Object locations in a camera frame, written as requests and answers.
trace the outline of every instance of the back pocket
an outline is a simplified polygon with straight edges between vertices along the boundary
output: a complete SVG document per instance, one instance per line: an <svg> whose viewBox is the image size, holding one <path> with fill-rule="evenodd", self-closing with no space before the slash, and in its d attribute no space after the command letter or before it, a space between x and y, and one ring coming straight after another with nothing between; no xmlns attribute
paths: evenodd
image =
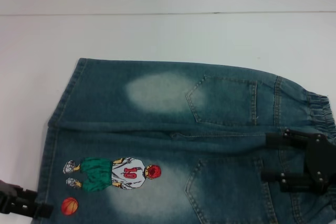
<svg viewBox="0 0 336 224"><path fill-rule="evenodd" d="M256 125L257 81L204 76L186 94L198 123Z"/></svg>
<svg viewBox="0 0 336 224"><path fill-rule="evenodd" d="M202 224L277 223L261 158L200 159L185 192Z"/></svg>

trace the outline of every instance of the white sneaker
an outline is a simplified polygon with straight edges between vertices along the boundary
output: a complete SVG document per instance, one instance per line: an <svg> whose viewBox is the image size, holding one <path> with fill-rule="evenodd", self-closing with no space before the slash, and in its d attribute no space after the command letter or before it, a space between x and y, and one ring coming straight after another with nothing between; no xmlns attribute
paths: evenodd
<svg viewBox="0 0 336 224"><path fill-rule="evenodd" d="M76 180L76 179L74 179L74 178L68 178L68 179L66 180L66 184L67 184L68 186L71 186L71 187L74 187L74 188L80 188L80 186L78 186L78 185L76 184L76 182L79 182L79 181Z"/></svg>
<svg viewBox="0 0 336 224"><path fill-rule="evenodd" d="M67 162L63 168L63 173L72 173L74 171L75 168L75 161L70 160L69 162Z"/></svg>

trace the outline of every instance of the embroidered cartoon patch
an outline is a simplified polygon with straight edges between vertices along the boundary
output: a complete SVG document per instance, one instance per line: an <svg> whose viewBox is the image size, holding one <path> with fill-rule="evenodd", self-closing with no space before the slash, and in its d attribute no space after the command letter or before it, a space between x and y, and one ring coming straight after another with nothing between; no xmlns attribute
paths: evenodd
<svg viewBox="0 0 336 224"><path fill-rule="evenodd" d="M78 201L72 197L66 198L61 205L61 211L64 215L72 215L77 209Z"/></svg>
<svg viewBox="0 0 336 224"><path fill-rule="evenodd" d="M88 157L84 158L78 166L70 160L65 164L63 173L74 172L84 173L88 178L83 182L68 178L66 184L84 191L101 191L108 186L134 189L142 186L146 178L154 179L161 176L161 169L158 165L145 167L141 160L132 157L121 158L113 162L105 158Z"/></svg>

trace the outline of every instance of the cartoon basketball player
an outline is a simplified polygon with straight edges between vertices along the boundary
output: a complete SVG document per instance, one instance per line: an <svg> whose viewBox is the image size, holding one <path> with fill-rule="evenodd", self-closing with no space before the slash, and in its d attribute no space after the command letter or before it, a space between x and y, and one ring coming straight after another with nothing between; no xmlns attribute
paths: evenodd
<svg viewBox="0 0 336 224"><path fill-rule="evenodd" d="M85 173L88 178L82 183L74 178L68 178L66 184L84 191L101 191L111 185L122 189L134 189L142 186L146 178L154 179L161 176L158 165L145 167L141 160L132 157L121 158L114 162L104 158L88 157L78 166L70 160L65 164L63 173L73 172Z"/></svg>

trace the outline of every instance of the white jersey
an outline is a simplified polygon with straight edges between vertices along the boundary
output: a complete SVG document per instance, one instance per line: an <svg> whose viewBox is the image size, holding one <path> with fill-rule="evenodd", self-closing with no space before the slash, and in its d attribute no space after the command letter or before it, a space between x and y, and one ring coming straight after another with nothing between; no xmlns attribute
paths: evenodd
<svg viewBox="0 0 336 224"><path fill-rule="evenodd" d="M112 183L121 183L122 189L134 189L142 186L145 177L145 166L141 160L127 157L120 164L112 165Z"/></svg>

